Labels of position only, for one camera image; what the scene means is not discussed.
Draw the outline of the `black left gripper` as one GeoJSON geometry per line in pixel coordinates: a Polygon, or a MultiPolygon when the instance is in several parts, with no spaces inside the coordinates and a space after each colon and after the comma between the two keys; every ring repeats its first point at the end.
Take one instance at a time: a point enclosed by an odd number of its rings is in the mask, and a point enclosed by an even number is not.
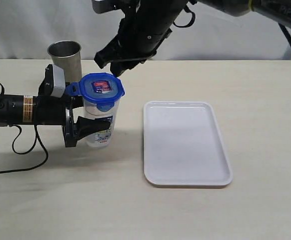
{"type": "Polygon", "coordinates": [[[63,95],[53,97],[39,95],[34,98],[32,123],[34,125],[61,126],[64,145],[73,148],[77,142],[91,134],[108,130],[111,123],[107,120],[74,118],[73,109],[83,106],[81,96],[63,95]]]}

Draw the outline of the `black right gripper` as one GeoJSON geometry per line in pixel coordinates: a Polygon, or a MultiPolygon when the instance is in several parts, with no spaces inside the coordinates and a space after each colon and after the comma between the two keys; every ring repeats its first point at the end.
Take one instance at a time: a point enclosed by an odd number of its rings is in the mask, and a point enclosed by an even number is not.
{"type": "Polygon", "coordinates": [[[100,69],[110,64],[110,72],[121,76],[156,54],[187,0],[141,0],[132,20],[125,19],[117,41],[109,42],[94,56],[100,69]]]}

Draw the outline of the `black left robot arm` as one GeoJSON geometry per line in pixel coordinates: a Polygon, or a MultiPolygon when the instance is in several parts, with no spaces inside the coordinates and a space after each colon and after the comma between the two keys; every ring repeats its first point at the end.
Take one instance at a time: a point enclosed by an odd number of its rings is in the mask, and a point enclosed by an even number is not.
{"type": "Polygon", "coordinates": [[[0,93],[0,127],[13,125],[60,126],[64,145],[73,148],[77,142],[91,134],[108,130],[108,120],[79,116],[74,120],[73,109],[83,106],[81,96],[62,97],[38,95],[12,95],[0,93]]]}

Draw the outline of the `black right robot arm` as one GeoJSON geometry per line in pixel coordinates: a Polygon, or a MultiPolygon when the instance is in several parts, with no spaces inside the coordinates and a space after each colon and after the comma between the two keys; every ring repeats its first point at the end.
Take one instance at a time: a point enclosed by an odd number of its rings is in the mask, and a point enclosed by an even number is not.
{"type": "MultiPolygon", "coordinates": [[[[94,0],[92,9],[97,14],[121,10],[124,14],[119,22],[117,34],[94,56],[102,69],[110,64],[116,77],[156,55],[158,48],[172,33],[182,11],[191,14],[189,28],[196,14],[188,4],[195,0],[94,0]]],[[[279,25],[291,29],[291,0],[203,0],[202,4],[233,17],[249,12],[257,13],[279,25]]]]}

